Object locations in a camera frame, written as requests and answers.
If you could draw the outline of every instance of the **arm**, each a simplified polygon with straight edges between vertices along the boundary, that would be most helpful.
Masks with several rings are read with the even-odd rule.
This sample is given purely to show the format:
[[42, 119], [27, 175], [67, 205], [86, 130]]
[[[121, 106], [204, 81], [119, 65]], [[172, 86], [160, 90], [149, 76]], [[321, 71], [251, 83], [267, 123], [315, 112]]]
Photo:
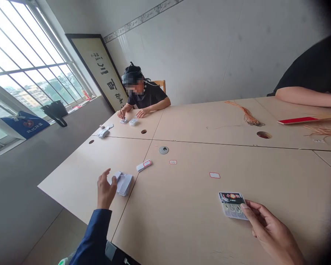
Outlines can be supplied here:
[[165, 109], [166, 107], [169, 107], [170, 104], [171, 104], [170, 99], [168, 97], [166, 97], [165, 99], [161, 100], [160, 102], [140, 110], [136, 114], [136, 116], [137, 116], [137, 118], [143, 118], [151, 111]]
[[301, 86], [280, 88], [276, 98], [294, 104], [331, 107], [331, 93], [320, 93]]
[[126, 103], [126, 105], [121, 109], [118, 110], [117, 115], [120, 119], [123, 119], [125, 117], [125, 113], [129, 112], [132, 109], [133, 105], [130, 105], [129, 103]]
[[107, 232], [111, 218], [110, 204], [117, 190], [117, 179], [112, 178], [112, 185], [107, 181], [110, 169], [105, 171], [98, 180], [97, 209], [92, 213], [85, 236], [70, 265], [94, 264], [105, 265], [108, 259], [105, 256]]
[[150, 111], [161, 110], [161, 109], [165, 109], [166, 107], [169, 107], [170, 104], [171, 104], [170, 99], [166, 97], [165, 99], [161, 100], [156, 104], [149, 106], [148, 108], [150, 109]]
[[245, 200], [241, 204], [243, 213], [252, 227], [264, 250], [271, 256], [276, 265], [304, 265], [304, 257], [292, 233], [264, 205]]

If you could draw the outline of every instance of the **orange string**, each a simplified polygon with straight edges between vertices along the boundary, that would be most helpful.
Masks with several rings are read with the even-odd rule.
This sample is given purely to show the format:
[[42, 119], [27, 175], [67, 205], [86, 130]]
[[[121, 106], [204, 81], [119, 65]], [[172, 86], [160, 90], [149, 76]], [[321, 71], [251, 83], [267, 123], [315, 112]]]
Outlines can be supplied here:
[[331, 136], [331, 129], [328, 129], [328, 128], [319, 128], [319, 127], [312, 127], [312, 126], [309, 126], [309, 125], [304, 125], [304, 127], [313, 131], [309, 135], [326, 135], [326, 136]]
[[244, 120], [246, 121], [247, 124], [255, 125], [255, 126], [258, 126], [258, 127], [261, 127], [261, 126], [265, 125], [265, 124], [259, 122], [257, 119], [255, 119], [248, 109], [246, 109], [246, 108], [244, 108], [244, 107], [242, 107], [238, 104], [235, 104], [233, 102], [230, 102], [230, 101], [225, 101], [224, 103], [228, 103], [228, 104], [231, 104], [233, 106], [241, 108], [245, 113]]

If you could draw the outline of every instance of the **blue bag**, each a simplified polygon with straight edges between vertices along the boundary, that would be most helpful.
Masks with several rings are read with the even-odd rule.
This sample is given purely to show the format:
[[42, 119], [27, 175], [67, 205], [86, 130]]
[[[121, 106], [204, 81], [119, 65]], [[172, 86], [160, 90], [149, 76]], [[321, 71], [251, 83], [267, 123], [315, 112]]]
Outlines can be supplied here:
[[0, 118], [0, 129], [19, 139], [29, 139], [50, 124], [44, 119], [19, 111], [17, 116]]

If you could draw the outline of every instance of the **chair backrest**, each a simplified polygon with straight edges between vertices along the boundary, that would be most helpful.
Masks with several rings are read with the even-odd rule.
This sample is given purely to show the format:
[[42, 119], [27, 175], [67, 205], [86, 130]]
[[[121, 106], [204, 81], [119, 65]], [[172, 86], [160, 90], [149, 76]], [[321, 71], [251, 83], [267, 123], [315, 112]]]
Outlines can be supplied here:
[[157, 85], [162, 86], [163, 87], [163, 91], [166, 93], [166, 81], [165, 80], [159, 80], [159, 81], [152, 81], [155, 82]]

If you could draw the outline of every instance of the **black bag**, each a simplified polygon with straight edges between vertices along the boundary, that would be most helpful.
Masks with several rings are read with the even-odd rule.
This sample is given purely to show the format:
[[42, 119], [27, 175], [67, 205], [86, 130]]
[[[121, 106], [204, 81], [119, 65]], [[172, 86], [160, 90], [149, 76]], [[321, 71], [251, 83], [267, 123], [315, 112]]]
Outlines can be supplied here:
[[41, 107], [41, 109], [61, 127], [67, 126], [67, 123], [64, 121], [63, 117], [65, 117], [68, 113], [61, 100], [53, 101], [53, 103], [45, 105]]

